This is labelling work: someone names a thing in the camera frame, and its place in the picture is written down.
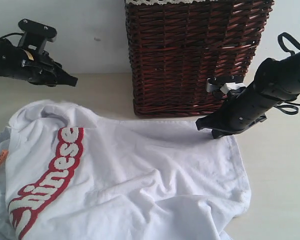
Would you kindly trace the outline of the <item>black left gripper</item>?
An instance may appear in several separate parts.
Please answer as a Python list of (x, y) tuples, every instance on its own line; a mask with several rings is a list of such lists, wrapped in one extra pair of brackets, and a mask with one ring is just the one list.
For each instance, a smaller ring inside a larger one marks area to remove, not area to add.
[(26, 79), (30, 84), (48, 87), (56, 85), (75, 87), (77, 85), (78, 78), (64, 71), (62, 65), (54, 61), (47, 51), (44, 50), (43, 54), (38, 54), (30, 49), (23, 51), (27, 58), (22, 60), (21, 67), (31, 75)]

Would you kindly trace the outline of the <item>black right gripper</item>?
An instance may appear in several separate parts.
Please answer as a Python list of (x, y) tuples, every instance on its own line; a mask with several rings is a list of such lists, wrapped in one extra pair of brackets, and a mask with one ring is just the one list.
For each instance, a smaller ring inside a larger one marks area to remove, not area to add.
[(236, 98), (224, 111), (196, 120), (198, 131), (211, 129), (213, 139), (240, 134), (267, 119), (268, 102), (263, 98)]

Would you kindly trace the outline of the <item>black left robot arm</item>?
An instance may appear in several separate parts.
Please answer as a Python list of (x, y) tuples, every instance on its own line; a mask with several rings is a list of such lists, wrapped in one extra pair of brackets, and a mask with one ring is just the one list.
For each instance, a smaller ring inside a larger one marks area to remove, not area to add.
[(75, 87), (78, 78), (69, 75), (62, 65), (44, 51), (14, 46), (9, 40), (0, 38), (0, 77), (23, 80), (36, 86)]

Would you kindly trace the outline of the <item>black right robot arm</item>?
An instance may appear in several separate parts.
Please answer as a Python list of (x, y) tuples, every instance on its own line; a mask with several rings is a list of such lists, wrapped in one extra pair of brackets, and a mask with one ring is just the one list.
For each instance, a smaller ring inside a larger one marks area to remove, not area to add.
[(222, 106), (195, 124), (197, 129), (211, 129), (212, 137), (237, 135), (266, 120), (265, 113), (280, 103), (293, 102), (300, 95), (300, 52), (283, 60), (267, 58), (258, 67), (254, 80), (226, 83), (221, 92), (227, 98)]

